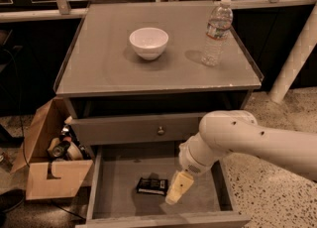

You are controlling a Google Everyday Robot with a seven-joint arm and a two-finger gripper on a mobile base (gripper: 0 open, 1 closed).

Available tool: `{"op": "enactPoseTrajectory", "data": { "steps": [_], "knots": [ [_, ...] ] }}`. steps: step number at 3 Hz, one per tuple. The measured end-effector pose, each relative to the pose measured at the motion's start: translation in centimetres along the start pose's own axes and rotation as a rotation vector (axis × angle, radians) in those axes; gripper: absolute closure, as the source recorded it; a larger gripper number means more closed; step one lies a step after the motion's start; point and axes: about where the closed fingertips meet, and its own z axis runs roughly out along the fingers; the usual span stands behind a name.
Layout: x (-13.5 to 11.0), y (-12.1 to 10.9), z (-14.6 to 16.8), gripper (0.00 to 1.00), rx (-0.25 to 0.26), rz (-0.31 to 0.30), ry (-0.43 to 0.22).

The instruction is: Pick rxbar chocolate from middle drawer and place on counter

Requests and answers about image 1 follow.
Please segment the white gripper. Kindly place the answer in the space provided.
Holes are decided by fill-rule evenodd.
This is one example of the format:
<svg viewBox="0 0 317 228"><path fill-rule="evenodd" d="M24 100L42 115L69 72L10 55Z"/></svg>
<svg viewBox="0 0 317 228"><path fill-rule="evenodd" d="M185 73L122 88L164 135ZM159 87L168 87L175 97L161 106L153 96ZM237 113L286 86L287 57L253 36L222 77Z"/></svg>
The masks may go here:
<svg viewBox="0 0 317 228"><path fill-rule="evenodd" d="M168 188L165 202L173 205L194 183L194 176L201 176L215 163L211 149L202 141L188 139L179 146L179 163L183 171L176 171Z"/></svg>

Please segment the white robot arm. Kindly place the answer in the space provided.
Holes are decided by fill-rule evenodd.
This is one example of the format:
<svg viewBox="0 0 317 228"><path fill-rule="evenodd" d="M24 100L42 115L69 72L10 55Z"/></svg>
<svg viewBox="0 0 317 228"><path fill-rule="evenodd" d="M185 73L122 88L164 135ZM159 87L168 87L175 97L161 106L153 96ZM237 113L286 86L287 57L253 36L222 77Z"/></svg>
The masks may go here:
<svg viewBox="0 0 317 228"><path fill-rule="evenodd" d="M177 203L198 176L231 153L317 180L316 134L263 127L246 110L213 111L202 117L198 133L179 146L181 170L173 175L165 202Z"/></svg>

